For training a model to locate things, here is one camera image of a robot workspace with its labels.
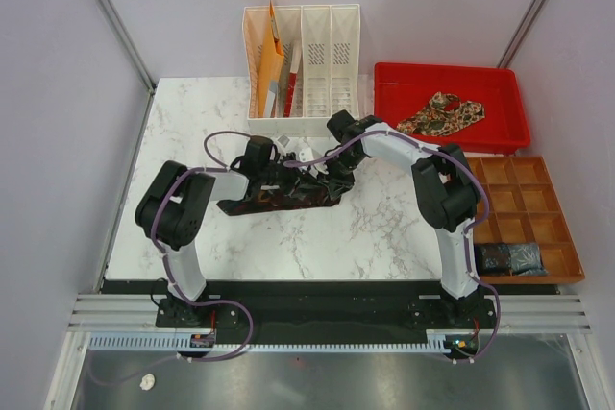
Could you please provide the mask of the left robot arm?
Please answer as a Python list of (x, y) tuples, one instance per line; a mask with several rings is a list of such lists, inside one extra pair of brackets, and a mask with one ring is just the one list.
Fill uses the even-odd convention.
[(292, 147), (283, 138), (252, 135), (229, 166), (188, 168), (168, 160), (141, 199), (135, 222), (160, 251), (168, 290), (180, 300), (178, 316), (189, 326), (202, 326), (211, 312), (200, 297), (207, 283), (195, 245), (209, 204), (229, 216), (318, 205), (316, 174), (284, 167), (287, 161), (314, 160), (317, 153), (308, 145), (296, 152)]

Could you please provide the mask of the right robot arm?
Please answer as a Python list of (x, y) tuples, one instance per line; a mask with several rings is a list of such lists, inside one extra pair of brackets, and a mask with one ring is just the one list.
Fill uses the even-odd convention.
[(356, 120), (346, 110), (333, 115), (327, 128), (340, 143), (328, 165), (339, 161), (350, 168), (373, 157), (411, 176), (419, 212), (436, 232), (441, 287), (448, 296), (439, 305), (441, 318), (449, 326), (464, 326), (475, 315), (469, 298), (479, 287), (474, 226), (485, 194), (463, 151), (455, 144), (423, 143), (374, 116)]

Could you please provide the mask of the dark red patterned tie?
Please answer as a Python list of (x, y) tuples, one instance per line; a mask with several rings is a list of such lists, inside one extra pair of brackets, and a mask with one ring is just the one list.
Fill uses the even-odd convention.
[(328, 198), (326, 181), (319, 181), (312, 177), (307, 178), (307, 180), (313, 180), (320, 184), (318, 198), (311, 204), (292, 203), (282, 194), (273, 192), (262, 191), (257, 196), (253, 187), (240, 200), (220, 200), (216, 202), (216, 205), (227, 216), (242, 216), (274, 211), (332, 207), (339, 204), (341, 198), (337, 201), (331, 201)]

